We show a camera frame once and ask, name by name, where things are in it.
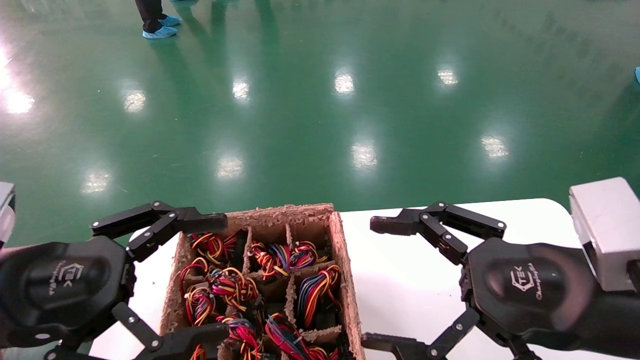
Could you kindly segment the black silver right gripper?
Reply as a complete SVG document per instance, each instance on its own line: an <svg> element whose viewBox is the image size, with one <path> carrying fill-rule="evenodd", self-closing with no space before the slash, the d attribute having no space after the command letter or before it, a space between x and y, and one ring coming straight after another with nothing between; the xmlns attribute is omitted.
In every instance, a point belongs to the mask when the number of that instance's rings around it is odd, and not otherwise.
<svg viewBox="0 0 640 360"><path fill-rule="evenodd" d="M450 229L486 240L469 253ZM604 291L581 249L503 241L506 223L445 202L373 216L370 230L421 235L453 265L466 308L432 344L414 338L364 333L366 349L397 360L446 360L473 327L507 347L515 360L538 360L528 344L558 351L587 351L637 359L639 296Z"/></svg>

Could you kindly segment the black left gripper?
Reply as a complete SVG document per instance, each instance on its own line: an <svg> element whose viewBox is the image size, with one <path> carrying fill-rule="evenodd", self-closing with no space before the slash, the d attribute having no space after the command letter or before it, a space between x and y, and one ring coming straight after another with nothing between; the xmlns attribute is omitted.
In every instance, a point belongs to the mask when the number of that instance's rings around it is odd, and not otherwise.
<svg viewBox="0 0 640 360"><path fill-rule="evenodd" d="M215 323L158 335L127 302L135 283L134 262L142 262L179 233L226 230L227 215L162 201L98 219L93 237L82 243L43 243L1 251L1 347L39 347L57 342L46 360L93 360L78 353L119 322L142 344L135 360L189 360L197 346L220 344L228 326ZM145 230L129 242L117 239Z"/></svg>

